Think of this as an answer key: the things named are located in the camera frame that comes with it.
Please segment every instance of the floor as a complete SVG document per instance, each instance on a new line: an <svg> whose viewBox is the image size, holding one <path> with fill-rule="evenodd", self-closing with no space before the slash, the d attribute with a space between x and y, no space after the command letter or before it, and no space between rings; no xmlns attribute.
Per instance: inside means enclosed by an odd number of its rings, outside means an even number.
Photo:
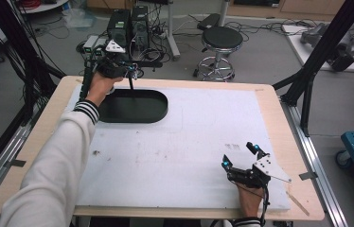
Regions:
<svg viewBox="0 0 354 227"><path fill-rule="evenodd" d="M83 59L76 46L90 34L100 34L105 30L109 15L95 14L94 24L88 28L65 28L63 20L45 25L48 32L38 37L39 44L48 56L67 75L78 75L83 69ZM202 15L195 15L202 20ZM61 18L60 10L51 10L29 17L34 27L42 27L48 22ZM195 33L195 22L191 17L181 16L174 19L175 27L182 26L174 33ZM262 26L278 20L254 18L227 18L227 22L239 22L250 26ZM260 30L248 33L249 40L243 47L229 57L236 68L236 77L231 82L274 84L296 73L301 64L295 56L287 37L272 31ZM176 35L175 40L181 52L178 61L168 61L155 72L146 70L147 79L197 80L192 74L196 63L212 53L202 53L200 36L187 37ZM23 105L23 83L16 77L8 61L0 63L0 135ZM277 91L283 95L287 88ZM302 99L298 101L301 109ZM315 79L310 108L310 137L338 202L343 210L348 226L354 226L354 168L342 170L336 166L334 158L337 151L344 149L340 135L354 131L354 73L333 73L320 71ZM295 226L331 226L328 217L321 221L297 221Z"/></svg>

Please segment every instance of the black pole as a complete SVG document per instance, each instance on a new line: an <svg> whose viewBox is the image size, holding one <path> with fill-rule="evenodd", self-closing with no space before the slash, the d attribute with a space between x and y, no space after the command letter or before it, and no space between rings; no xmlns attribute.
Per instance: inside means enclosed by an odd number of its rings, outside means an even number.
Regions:
<svg viewBox="0 0 354 227"><path fill-rule="evenodd" d="M42 92L41 95L51 96L56 89L56 84L49 73L58 78L62 78L65 74L54 69L41 59L7 0L0 0L0 29L25 64L25 68L29 67L29 73L25 74L25 77L31 77L31 81L39 85L39 89Z"/></svg>
<svg viewBox="0 0 354 227"><path fill-rule="evenodd" d="M310 116L310 100L313 80L327 58L333 53L339 41L354 23L354 0L345 0L336 16L328 26L319 43L310 53L304 66L294 75L274 84L274 88L280 89L292 84L289 91L281 97L283 102L290 106L296 106L298 98L304 93L303 110L301 113L301 129L309 136L308 121Z"/></svg>

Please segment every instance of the stool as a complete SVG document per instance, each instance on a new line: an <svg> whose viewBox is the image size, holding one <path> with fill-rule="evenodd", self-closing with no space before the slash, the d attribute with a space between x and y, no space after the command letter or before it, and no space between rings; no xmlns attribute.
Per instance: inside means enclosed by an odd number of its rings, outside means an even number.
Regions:
<svg viewBox="0 0 354 227"><path fill-rule="evenodd" d="M194 77L203 75L203 80L232 79L234 74L233 65L221 57L222 54L231 54L242 46L241 34L233 28L225 26L212 26L204 31L202 43L206 49L216 52L215 57L207 57L198 63L194 71Z"/></svg>

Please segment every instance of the person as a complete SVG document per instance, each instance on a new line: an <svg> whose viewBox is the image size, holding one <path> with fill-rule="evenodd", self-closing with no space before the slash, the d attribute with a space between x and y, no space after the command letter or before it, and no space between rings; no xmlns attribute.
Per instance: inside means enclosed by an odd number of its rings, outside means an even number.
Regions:
<svg viewBox="0 0 354 227"><path fill-rule="evenodd" d="M20 190L2 208L0 227L68 226L77 201L80 178L98 122L97 107L115 83L96 72L88 96L71 112L62 114L57 129L35 158ZM257 210L261 191L239 186L243 219L237 226L260 226Z"/></svg>

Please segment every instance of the white sleeve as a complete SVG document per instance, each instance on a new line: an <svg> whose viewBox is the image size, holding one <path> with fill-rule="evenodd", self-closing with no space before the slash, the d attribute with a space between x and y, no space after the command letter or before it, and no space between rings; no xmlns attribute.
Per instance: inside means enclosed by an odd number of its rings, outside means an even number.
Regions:
<svg viewBox="0 0 354 227"><path fill-rule="evenodd" d="M97 107L89 101L62 115L21 190L3 205L0 227L69 225L97 119Z"/></svg>
<svg viewBox="0 0 354 227"><path fill-rule="evenodd" d="M261 220L257 217L240 218L233 221L234 227L260 227Z"/></svg>

